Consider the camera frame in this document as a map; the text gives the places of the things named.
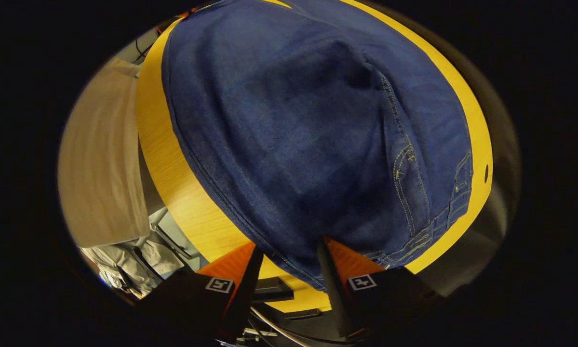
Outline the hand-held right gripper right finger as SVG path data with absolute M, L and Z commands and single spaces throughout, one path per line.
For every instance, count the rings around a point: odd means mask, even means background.
M 445 301 L 410 270 L 385 269 L 329 237 L 317 257 L 338 332 L 348 340 L 397 333 Z

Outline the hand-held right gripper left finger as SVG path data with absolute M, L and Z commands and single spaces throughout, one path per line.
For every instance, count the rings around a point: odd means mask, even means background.
M 177 270 L 139 303 L 185 343 L 234 343 L 244 332 L 264 253 L 247 242 L 196 272 Z

